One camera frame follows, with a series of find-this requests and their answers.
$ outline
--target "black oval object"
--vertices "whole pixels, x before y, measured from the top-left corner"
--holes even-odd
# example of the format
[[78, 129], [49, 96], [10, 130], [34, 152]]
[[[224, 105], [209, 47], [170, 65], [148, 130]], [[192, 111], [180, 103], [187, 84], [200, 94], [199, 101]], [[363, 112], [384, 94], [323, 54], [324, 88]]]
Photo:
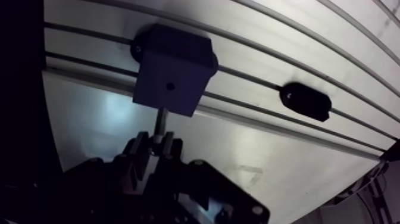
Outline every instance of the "black oval object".
[[287, 108], [319, 120], [326, 121], [332, 107], [330, 98], [315, 89], [301, 83], [289, 83], [279, 91], [280, 100]]

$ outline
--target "metal rod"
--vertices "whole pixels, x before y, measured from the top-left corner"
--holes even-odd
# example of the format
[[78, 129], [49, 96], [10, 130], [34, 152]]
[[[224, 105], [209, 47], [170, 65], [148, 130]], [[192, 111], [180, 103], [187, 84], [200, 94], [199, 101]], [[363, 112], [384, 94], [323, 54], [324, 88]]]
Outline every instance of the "metal rod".
[[96, 67], [98, 69], [104, 69], [104, 70], [107, 70], [107, 71], [112, 71], [112, 72], [115, 72], [115, 73], [124, 74], [126, 76], [131, 76], [131, 77], [137, 77], [138, 76], [138, 73], [133, 72], [133, 71], [120, 69], [120, 68], [113, 67], [113, 66], [108, 66], [106, 64], [96, 63], [94, 61], [83, 60], [83, 59], [80, 59], [80, 58], [70, 57], [70, 56], [66, 56], [66, 55], [62, 55], [62, 54], [56, 54], [56, 53], [53, 53], [53, 52], [46, 51], [46, 56], [47, 57], [51, 57], [51, 58], [61, 59], [61, 60], [64, 60], [64, 61], [74, 62], [74, 63], [77, 63], [77, 64], [83, 64], [85, 66]]
[[[82, 34], [82, 35], [86, 35], [86, 36], [92, 36], [94, 38], [103, 38], [103, 37], [105, 37], [105, 39], [116, 40], [116, 42], [119, 42], [119, 43], [127, 43], [127, 42], [129, 42], [129, 40], [126, 39], [126, 38], [119, 38], [117, 36], [105, 35], [103, 33], [92, 32], [90, 30], [83, 30], [83, 29], [75, 28], [75, 27], [58, 26], [57, 24], [51, 24], [51, 26], [48, 26], [48, 28], [57, 29], [57, 30], [63, 30], [63, 31], [68, 31], [68, 32], [73, 32], [73, 33], [78, 33], [78, 34]], [[78, 61], [78, 63], [79, 63], [79, 61], [80, 61], [81, 64], [87, 64], [87, 65], [91, 65], [91, 66], [94, 66], [94, 67], [99, 67], [100, 69], [101, 69], [101, 66], [103, 66], [102, 64], [93, 63], [93, 62], [81, 60], [81, 59], [78, 59], [78, 58], [72, 58], [72, 57], [68, 57], [68, 56], [65, 56], [65, 55], [59, 55], [59, 54], [50, 53], [50, 52], [48, 52], [48, 54], [52, 54], [53, 57], [64, 59], [64, 60], [69, 60], [69, 61], [72, 61], [72, 62]], [[239, 77], [241, 79], [245, 79], [247, 81], [257, 83], [259, 85], [265, 86], [265, 87], [270, 88], [270, 89], [274, 89], [274, 90], [279, 91], [282, 88], [281, 86], [279, 86], [277, 84], [273, 84], [273, 83], [268, 82], [266, 80], [251, 76], [249, 74], [246, 74], [246, 73], [243, 73], [241, 71], [237, 71], [235, 69], [231, 69], [231, 68], [228, 68], [228, 67], [225, 67], [225, 66], [219, 65], [218, 69], [220, 71], [224, 72], [224, 73], [231, 74], [232, 76], [236, 76], [236, 77]], [[129, 73], [131, 73], [131, 71], [121, 70], [121, 73], [129, 75]], [[131, 76], [134, 76], [134, 77], [136, 77], [137, 75], [138, 75], [137, 73], [131, 74]], [[339, 116], [342, 116], [342, 117], [344, 117], [346, 119], [349, 119], [349, 120], [351, 120], [353, 122], [356, 122], [359, 125], [362, 125], [362, 126], [364, 126], [366, 128], [369, 128], [369, 129], [374, 130], [374, 131], [376, 131], [378, 133], [381, 133], [382, 135], [387, 136], [388, 138], [397, 140], [396, 137], [394, 137], [394, 136], [392, 136], [392, 135], [390, 135], [390, 134], [388, 134], [388, 133], [386, 133], [386, 132], [384, 132], [384, 131], [376, 128], [376, 127], [373, 127], [372, 125], [369, 125], [369, 124], [367, 124], [367, 123], [365, 123], [365, 122], [363, 122], [363, 121], [361, 121], [359, 119], [356, 119], [355, 117], [352, 117], [349, 114], [346, 114], [346, 113], [341, 112], [341, 111], [339, 111], [337, 109], [334, 109], [334, 108], [331, 110], [331, 112], [335, 113], [335, 114], [337, 114]]]
[[389, 19], [396, 24], [398, 28], [400, 28], [400, 20], [391, 12], [391, 10], [381, 1], [381, 0], [372, 0], [375, 4], [389, 17]]
[[391, 59], [393, 59], [400, 66], [400, 58], [397, 57], [393, 51], [390, 50], [382, 41], [380, 41], [373, 33], [371, 33], [365, 26], [359, 23], [356, 19], [354, 19], [351, 15], [346, 13], [343, 9], [339, 8], [333, 2], [329, 0], [317, 0], [321, 4], [323, 4], [328, 9], [332, 10], [338, 16], [342, 17], [349, 24], [354, 26], [358, 31], [363, 33], [366, 37], [368, 37], [372, 42], [374, 42], [382, 51], [384, 51]]
[[117, 42], [117, 43], [130, 45], [130, 39], [128, 39], [128, 38], [121, 38], [119, 36], [108, 35], [108, 34], [96, 32], [96, 31], [85, 30], [85, 29], [80, 29], [80, 28], [76, 28], [76, 27], [72, 27], [72, 26], [65, 26], [65, 25], [61, 25], [61, 24], [48, 23], [48, 22], [45, 22], [45, 27], [54, 29], [54, 30], [62, 30], [65, 32], [70, 32], [70, 33], [78, 33], [78, 34], [85, 35], [85, 36], [93, 36], [93, 37], [108, 40], [108, 41], [113, 41], [113, 42]]
[[157, 119], [154, 127], [154, 143], [159, 144], [163, 140], [165, 134], [165, 124], [167, 121], [168, 110], [166, 108], [160, 108], [157, 112]]
[[244, 123], [245, 125], [261, 127], [263, 129], [268, 129], [268, 130], [276, 131], [276, 132], [279, 132], [279, 133], [282, 133], [285, 135], [290, 135], [291, 137], [294, 137], [294, 138], [305, 139], [305, 140], [308, 140], [311, 142], [315, 142], [317, 144], [329, 147], [336, 151], [340, 151], [340, 152], [351, 154], [351, 155], [356, 155], [356, 156], [367, 158], [367, 159], [370, 159], [373, 161], [380, 161], [379, 157], [377, 155], [366, 153], [361, 150], [356, 150], [355, 148], [351, 148], [346, 145], [338, 144], [338, 143], [335, 143], [332, 141], [328, 141], [325, 139], [307, 135], [307, 134], [304, 134], [301, 132], [297, 132], [295, 130], [290, 130], [290, 129], [287, 129], [284, 127], [276, 126], [276, 125], [266, 123], [266, 122], [261, 122], [259, 120], [250, 119], [248, 117], [243, 117], [243, 116], [240, 116], [237, 114], [233, 114], [230, 112], [218, 110], [218, 109], [203, 106], [203, 105], [199, 105], [198, 110], [202, 113], [210, 114], [219, 119], [228, 120], [230, 122], [235, 122], [235, 123]]
[[372, 78], [377, 80], [379, 83], [381, 83], [383, 86], [388, 88], [391, 92], [393, 92], [396, 96], [400, 97], [400, 92], [392, 86], [389, 82], [384, 80], [384, 78], [380, 77], [375, 71], [373, 71], [371, 68], [366, 66], [364, 63], [362, 63], [360, 60], [357, 58], [353, 57], [351, 54], [334, 44], [333, 42], [329, 41], [328, 39], [324, 38], [323, 36], [319, 35], [318, 33], [312, 31], [311, 29], [303, 26], [302, 24], [296, 22], [295, 20], [292, 20], [274, 10], [271, 10], [255, 1], [251, 0], [231, 0], [234, 2], [237, 2], [245, 7], [248, 7], [254, 11], [257, 11], [261, 14], [264, 14], [266, 16], [269, 16], [301, 33], [304, 35], [307, 35], [309, 38], [319, 42], [320, 44], [326, 46], [327, 48], [331, 49], [335, 53], [339, 54], [343, 58], [346, 58], [346, 60], [350, 61], [353, 63], [355, 66], [369, 74]]
[[383, 149], [381, 149], [379, 147], [376, 147], [374, 145], [368, 144], [366, 142], [363, 142], [363, 141], [348, 137], [346, 135], [334, 132], [332, 130], [325, 129], [323, 127], [319, 127], [317, 125], [313, 125], [311, 123], [303, 122], [302, 120], [298, 120], [296, 118], [289, 117], [289, 116], [286, 116], [284, 114], [280, 114], [280, 113], [277, 113], [277, 112], [274, 112], [274, 111], [271, 111], [271, 110], [268, 110], [268, 109], [265, 109], [265, 108], [256, 107], [254, 105], [247, 104], [247, 103], [241, 102], [241, 101], [237, 101], [235, 99], [231, 99], [231, 98], [224, 97], [224, 96], [221, 96], [221, 95], [217, 95], [217, 94], [214, 94], [214, 93], [211, 93], [211, 92], [204, 92], [203, 96], [210, 97], [210, 98], [217, 99], [217, 100], [224, 101], [224, 102], [228, 102], [230, 104], [234, 104], [234, 105], [237, 105], [237, 106], [240, 106], [240, 107], [244, 107], [244, 108], [247, 108], [247, 109], [250, 109], [250, 110], [254, 110], [254, 111], [257, 111], [257, 112], [260, 112], [260, 113], [263, 113], [263, 114], [268, 114], [268, 115], [273, 116], [273, 117], [278, 117], [280, 119], [287, 120], [289, 122], [296, 123], [298, 125], [303, 125], [303, 126], [306, 126], [306, 127], [310, 127], [312, 129], [319, 130], [320, 132], [328, 133], [330, 135], [333, 135], [333, 136], [336, 136], [336, 137], [339, 137], [339, 138], [342, 138], [342, 139], [345, 139], [345, 140], [348, 140], [348, 141], [363, 145], [365, 147], [372, 148], [374, 150], [380, 151], [381, 153], [385, 152], [385, 150], [383, 150]]
[[386, 136], [386, 137], [388, 137], [390, 139], [393, 139], [393, 140], [397, 141], [397, 138], [395, 136], [393, 136], [393, 135], [391, 135], [391, 134], [389, 134], [387, 132], [384, 132], [384, 131], [378, 129], [377, 127], [374, 127], [374, 126], [372, 126], [372, 125], [370, 125], [370, 124], [368, 124], [368, 123], [366, 123], [366, 122], [364, 122], [364, 121], [362, 121], [362, 120], [360, 120], [358, 118], [355, 118], [355, 117], [351, 116], [350, 114], [346, 114], [343, 111], [337, 110], [335, 108], [331, 108], [330, 112], [334, 113], [334, 114], [337, 114], [337, 115], [339, 115], [341, 117], [347, 118], [347, 119], [349, 119], [349, 120], [351, 120], [351, 121], [353, 121], [355, 123], [358, 123], [359, 125], [362, 125], [362, 126], [364, 126], [366, 128], [369, 128], [369, 129], [371, 129], [371, 130], [373, 130], [375, 132], [380, 133], [381, 135], [384, 135], [384, 136]]
[[[133, 86], [126, 86], [126, 84], [122, 84], [122, 83], [115, 84], [115, 83], [110, 82], [109, 80], [100, 81], [100, 79], [101, 79], [100, 76], [96, 76], [95, 74], [88, 75], [88, 74], [84, 74], [84, 73], [76, 73], [73, 71], [68, 71], [66, 69], [60, 69], [60, 68], [55, 69], [55, 67], [48, 67], [48, 68], [46, 68], [46, 70], [53, 74], [62, 76], [62, 77], [69, 77], [69, 78], [76, 79], [76, 80], [83, 80], [83, 81], [89, 82], [89, 83], [91, 83], [90, 80], [93, 79], [97, 85], [102, 85], [107, 89], [115, 89], [116, 92], [125, 92], [126, 93], [125, 95], [133, 94], [133, 88], [134, 88]], [[279, 126], [272, 125], [272, 124], [269, 124], [266, 122], [261, 122], [258, 120], [239, 116], [239, 115], [229, 113], [226, 111], [217, 110], [217, 109], [207, 107], [204, 105], [198, 105], [196, 110], [199, 111], [200, 113], [210, 114], [219, 119], [230, 120], [230, 121], [234, 121], [236, 123], [239, 122], [240, 124], [244, 124], [244, 125], [250, 126], [250, 127], [256, 126], [256, 127], [261, 127], [263, 129], [269, 129], [269, 130], [272, 130], [272, 131], [275, 131], [278, 133], [290, 135], [295, 138], [315, 142], [317, 144], [332, 148], [337, 151], [356, 155], [356, 156], [359, 156], [362, 158], [367, 158], [367, 159], [374, 160], [374, 161], [379, 161], [379, 157], [377, 155], [370, 154], [370, 153], [358, 150], [356, 148], [348, 147], [346, 145], [338, 144], [338, 143], [335, 143], [332, 141], [328, 141], [325, 139], [307, 135], [307, 134], [304, 134], [301, 132], [286, 129], [284, 127], [279, 127]]]
[[341, 88], [342, 90], [346, 91], [347, 93], [357, 97], [358, 99], [364, 101], [365, 103], [369, 104], [370, 106], [374, 107], [375, 109], [381, 111], [382, 113], [386, 114], [387, 116], [389, 116], [390, 118], [394, 119], [395, 121], [397, 121], [398, 123], [400, 123], [400, 119], [398, 117], [396, 117], [394, 114], [392, 114], [391, 112], [387, 111], [386, 109], [384, 109], [383, 107], [381, 107], [380, 105], [376, 104], [375, 102], [371, 101], [370, 99], [366, 98], [365, 96], [359, 94], [358, 92], [356, 92], [355, 90], [347, 87], [346, 85], [338, 82], [337, 80], [332, 79], [331, 77], [329, 77], [327, 74], [324, 74], [314, 68], [312, 68], [311, 66], [308, 66], [294, 58], [291, 58], [285, 54], [282, 54], [279, 51], [276, 51], [274, 49], [268, 48], [262, 44], [259, 44], [257, 42], [254, 42], [252, 40], [243, 38], [239, 35], [236, 35], [234, 33], [230, 33], [228, 31], [219, 29], [217, 27], [213, 27], [213, 26], [209, 26], [207, 24], [204, 23], [200, 23], [198, 21], [195, 20], [190, 20], [188, 18], [184, 18], [181, 17], [179, 15], [174, 15], [171, 13], [167, 13], [161, 10], [156, 10], [153, 8], [148, 8], [148, 7], [143, 7], [141, 5], [135, 5], [135, 4], [130, 4], [128, 2], [121, 2], [121, 1], [114, 1], [114, 0], [82, 0], [82, 1], [86, 1], [86, 2], [94, 2], [94, 3], [99, 3], [99, 4], [104, 4], [104, 5], [109, 5], [112, 7], [118, 7], [118, 8], [123, 8], [126, 10], [132, 10], [132, 11], [137, 11], [140, 13], [144, 13], [144, 14], [149, 14], [149, 15], [153, 15], [153, 16], [157, 16], [157, 17], [161, 17], [161, 18], [165, 18], [167, 20], [171, 20], [171, 21], [175, 21], [178, 23], [182, 23], [188, 26], [192, 26], [194, 28], [197, 29], [201, 29], [204, 30], [206, 32], [209, 33], [213, 33], [215, 35], [221, 36], [223, 38], [229, 39], [231, 41], [235, 41], [237, 43], [240, 43], [242, 45], [248, 46], [250, 48], [256, 49], [257, 51], [263, 52], [265, 54], [271, 55], [273, 57], [276, 57], [288, 64], [291, 64], [299, 69], [302, 69], [304, 71], [309, 72], [310, 74], [313, 74], [314, 76], [319, 77], [322, 80], [325, 80], [326, 82], [331, 83], [332, 85]]
[[282, 88], [277, 84], [273, 84], [273, 83], [268, 82], [268, 81], [266, 81], [264, 79], [260, 79], [260, 78], [257, 78], [255, 76], [251, 76], [249, 74], [246, 74], [246, 73], [243, 73], [241, 71], [237, 71], [235, 69], [231, 69], [231, 68], [228, 68], [228, 67], [225, 67], [225, 66], [219, 66], [218, 70], [222, 71], [224, 73], [230, 74], [232, 76], [236, 76], [238, 78], [247, 80], [249, 82], [254, 82], [254, 83], [257, 83], [257, 84], [259, 84], [261, 86], [265, 86], [267, 88], [274, 89], [274, 90], [277, 90], [277, 91], [279, 91]]

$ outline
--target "screw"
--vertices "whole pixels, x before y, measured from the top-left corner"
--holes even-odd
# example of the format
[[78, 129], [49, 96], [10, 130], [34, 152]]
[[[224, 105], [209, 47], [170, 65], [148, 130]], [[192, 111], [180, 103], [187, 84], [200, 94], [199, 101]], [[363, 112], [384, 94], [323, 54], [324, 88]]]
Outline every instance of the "screw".
[[254, 214], [259, 216], [259, 215], [261, 215], [263, 213], [263, 208], [260, 207], [260, 206], [254, 206], [252, 208], [252, 211], [253, 211]]

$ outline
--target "black cable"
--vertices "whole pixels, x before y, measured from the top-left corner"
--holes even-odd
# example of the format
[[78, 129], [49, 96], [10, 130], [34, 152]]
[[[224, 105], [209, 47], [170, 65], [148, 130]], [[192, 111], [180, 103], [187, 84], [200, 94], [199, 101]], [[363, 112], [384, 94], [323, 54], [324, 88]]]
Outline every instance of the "black cable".
[[360, 195], [360, 193], [357, 193], [357, 196], [358, 196], [358, 198], [362, 201], [362, 203], [364, 204], [365, 208], [367, 209], [368, 214], [370, 215], [372, 224], [375, 224], [374, 217], [372, 216], [371, 210], [370, 210], [370, 208], [368, 207], [367, 203], [364, 201], [364, 199], [362, 198], [362, 196]]
[[385, 193], [386, 189], [388, 188], [388, 183], [386, 182], [386, 177], [385, 177], [385, 175], [382, 173], [381, 176], [382, 176], [382, 179], [383, 179], [384, 187], [383, 187], [382, 193], [381, 193], [380, 195], [375, 195], [374, 193], [370, 193], [371, 196], [374, 197], [374, 198], [380, 198], [380, 197], [382, 197], [383, 194]]

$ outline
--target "screw hole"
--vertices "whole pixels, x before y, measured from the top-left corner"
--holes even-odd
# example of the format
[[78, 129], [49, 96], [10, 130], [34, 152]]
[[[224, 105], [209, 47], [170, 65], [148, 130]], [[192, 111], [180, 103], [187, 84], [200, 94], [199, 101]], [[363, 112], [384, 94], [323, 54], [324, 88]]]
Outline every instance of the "screw hole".
[[172, 90], [175, 89], [175, 85], [174, 85], [173, 83], [167, 83], [167, 84], [166, 84], [166, 87], [167, 87], [167, 89], [168, 89], [169, 91], [172, 91]]
[[261, 208], [260, 206], [254, 206], [252, 208], [252, 211], [253, 211], [254, 214], [259, 216], [259, 215], [261, 215], [263, 213], [263, 208]]

